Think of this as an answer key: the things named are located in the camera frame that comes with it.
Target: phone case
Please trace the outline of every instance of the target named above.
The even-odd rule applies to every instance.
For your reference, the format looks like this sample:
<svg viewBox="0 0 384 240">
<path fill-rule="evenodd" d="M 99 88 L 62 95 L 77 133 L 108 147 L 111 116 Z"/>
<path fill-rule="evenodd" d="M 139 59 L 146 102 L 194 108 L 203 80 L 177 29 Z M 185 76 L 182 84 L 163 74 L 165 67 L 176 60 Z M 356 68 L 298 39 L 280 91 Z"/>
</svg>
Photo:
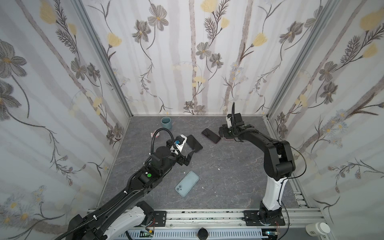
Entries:
<svg viewBox="0 0 384 240">
<path fill-rule="evenodd" d="M 199 176 L 194 173 L 193 171 L 190 171 L 175 187 L 175 190 L 183 197 L 187 195 L 187 193 L 192 189 L 192 187 L 196 184 L 196 182 L 199 180 Z"/>
</svg>

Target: white plastic container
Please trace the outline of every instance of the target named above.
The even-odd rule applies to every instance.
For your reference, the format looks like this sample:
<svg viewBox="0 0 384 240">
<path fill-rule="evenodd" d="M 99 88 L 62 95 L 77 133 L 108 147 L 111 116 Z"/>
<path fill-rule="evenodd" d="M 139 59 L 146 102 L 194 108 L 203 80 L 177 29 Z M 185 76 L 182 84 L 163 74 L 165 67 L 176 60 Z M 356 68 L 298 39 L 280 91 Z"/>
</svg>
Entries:
<svg viewBox="0 0 384 240">
<path fill-rule="evenodd" d="M 329 228 L 328 224 L 325 222 L 316 222 L 312 224 L 308 224 L 305 226 L 305 230 L 310 236 L 320 236 L 320 235 L 327 235 L 331 232 L 331 229 Z"/>
</svg>

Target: teal mug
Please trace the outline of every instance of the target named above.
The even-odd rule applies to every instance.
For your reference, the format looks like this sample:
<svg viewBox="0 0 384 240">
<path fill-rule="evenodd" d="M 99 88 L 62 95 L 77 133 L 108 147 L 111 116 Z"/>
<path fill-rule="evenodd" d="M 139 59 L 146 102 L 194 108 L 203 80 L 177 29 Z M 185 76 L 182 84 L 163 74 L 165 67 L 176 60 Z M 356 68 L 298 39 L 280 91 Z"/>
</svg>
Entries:
<svg viewBox="0 0 384 240">
<path fill-rule="evenodd" d="M 161 126 L 165 127 L 166 129 L 172 128 L 172 120 L 170 117 L 163 117 L 161 119 Z"/>
</svg>

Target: phone screen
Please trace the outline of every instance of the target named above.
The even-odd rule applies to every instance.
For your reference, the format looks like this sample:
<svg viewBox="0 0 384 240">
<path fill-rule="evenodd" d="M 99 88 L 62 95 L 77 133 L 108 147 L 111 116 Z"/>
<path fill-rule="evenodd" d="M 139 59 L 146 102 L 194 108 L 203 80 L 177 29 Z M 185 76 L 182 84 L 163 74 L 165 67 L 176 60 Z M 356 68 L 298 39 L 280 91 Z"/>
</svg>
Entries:
<svg viewBox="0 0 384 240">
<path fill-rule="evenodd" d="M 187 137 L 187 144 L 190 148 L 192 148 L 192 150 L 195 150 L 195 152 L 198 152 L 203 149 L 203 146 L 201 146 L 201 144 L 192 135 L 189 135 Z"/>
<path fill-rule="evenodd" d="M 201 134 L 203 134 L 205 137 L 207 137 L 209 140 L 211 140 L 213 143 L 218 143 L 221 139 L 216 133 L 212 132 L 208 128 L 204 129 Z"/>
</svg>

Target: floral wallpaper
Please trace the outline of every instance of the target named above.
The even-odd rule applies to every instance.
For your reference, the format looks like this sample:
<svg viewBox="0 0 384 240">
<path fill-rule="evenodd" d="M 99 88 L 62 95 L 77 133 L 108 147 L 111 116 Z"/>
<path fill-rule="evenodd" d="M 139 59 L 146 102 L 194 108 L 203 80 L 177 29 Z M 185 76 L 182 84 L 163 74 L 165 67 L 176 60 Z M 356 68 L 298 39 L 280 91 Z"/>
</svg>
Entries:
<svg viewBox="0 0 384 240">
<path fill-rule="evenodd" d="M 268 116 L 276 134 L 304 154 L 299 181 L 337 239 L 382 238 L 383 56 L 383 2 L 341 1 Z M 304 162 L 294 158 L 300 174 Z"/>
<path fill-rule="evenodd" d="M 70 2 L 0 21 L 0 235 L 52 239 L 96 206 L 129 119 Z"/>
<path fill-rule="evenodd" d="M 267 114 L 326 1 L 83 0 L 134 114 Z"/>
</svg>

